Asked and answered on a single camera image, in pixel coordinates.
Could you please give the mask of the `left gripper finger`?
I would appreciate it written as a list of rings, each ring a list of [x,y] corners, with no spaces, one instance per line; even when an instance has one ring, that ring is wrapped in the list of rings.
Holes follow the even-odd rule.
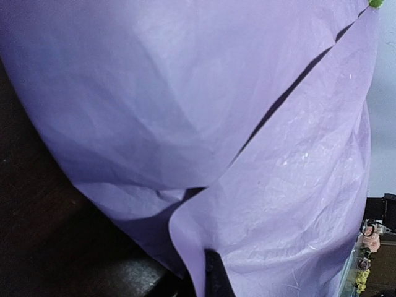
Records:
[[[222,258],[212,249],[205,249],[205,296],[235,297]]]

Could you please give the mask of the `pink wrapping paper sheet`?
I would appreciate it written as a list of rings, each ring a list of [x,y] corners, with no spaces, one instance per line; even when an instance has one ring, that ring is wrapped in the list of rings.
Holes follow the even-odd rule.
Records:
[[[2,1],[1,60],[71,183],[205,294],[336,296],[366,203],[367,1]]]

